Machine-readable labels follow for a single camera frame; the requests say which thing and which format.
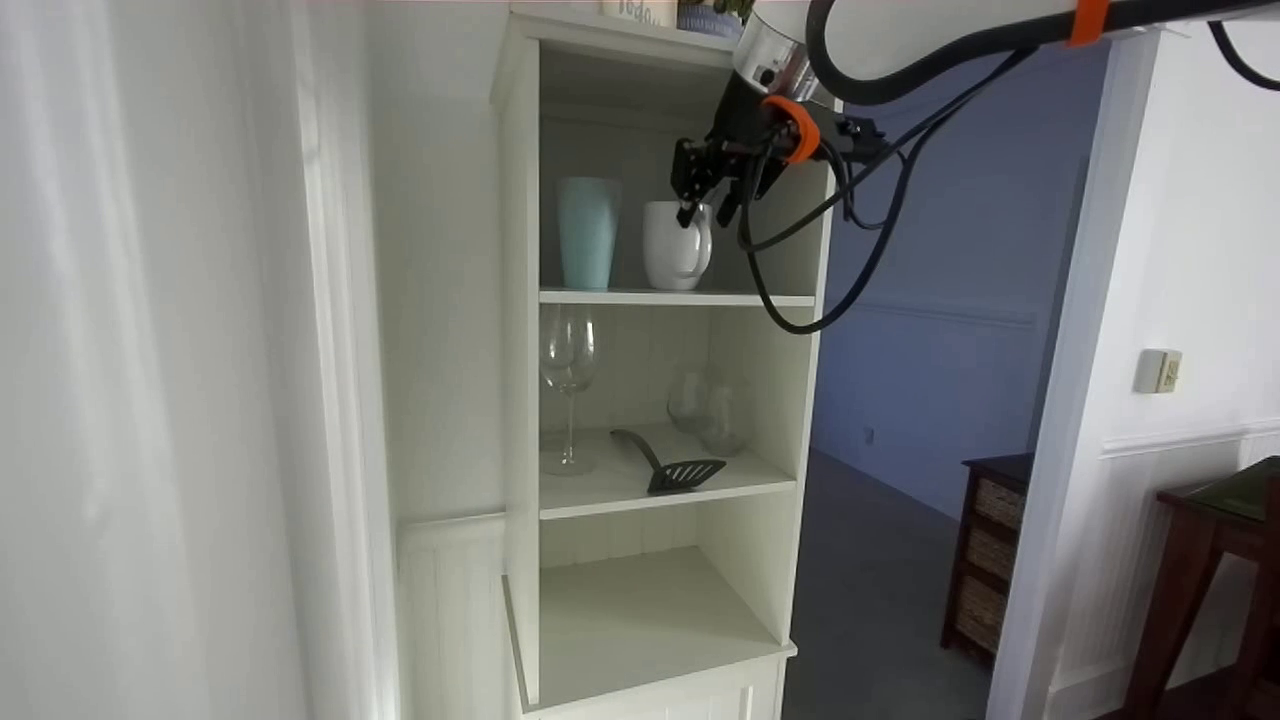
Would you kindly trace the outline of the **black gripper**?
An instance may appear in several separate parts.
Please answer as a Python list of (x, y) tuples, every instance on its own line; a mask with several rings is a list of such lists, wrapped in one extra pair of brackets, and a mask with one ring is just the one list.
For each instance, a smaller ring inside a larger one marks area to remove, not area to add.
[(782, 170), (814, 156), (814, 116), (780, 92), (761, 98), (733, 82), (718, 98), (716, 122), (698, 140), (670, 145), (675, 201), (702, 201), (727, 183), (716, 204), (716, 223), (727, 227), (742, 201), (755, 201)]

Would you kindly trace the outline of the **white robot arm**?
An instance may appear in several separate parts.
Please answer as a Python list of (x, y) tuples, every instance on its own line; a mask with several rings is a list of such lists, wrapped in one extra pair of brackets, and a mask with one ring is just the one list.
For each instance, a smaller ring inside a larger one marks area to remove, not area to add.
[(839, 173), (814, 98), (886, 103), (969, 62), (1088, 47), (1174, 22), (1204, 22), (1243, 85), (1277, 89), (1228, 31), (1233, 18), (1273, 10), (1277, 0), (753, 0), (710, 128), (670, 153), (670, 193), (692, 213), (727, 190), (718, 222), (733, 222), (782, 170), (826, 161)]

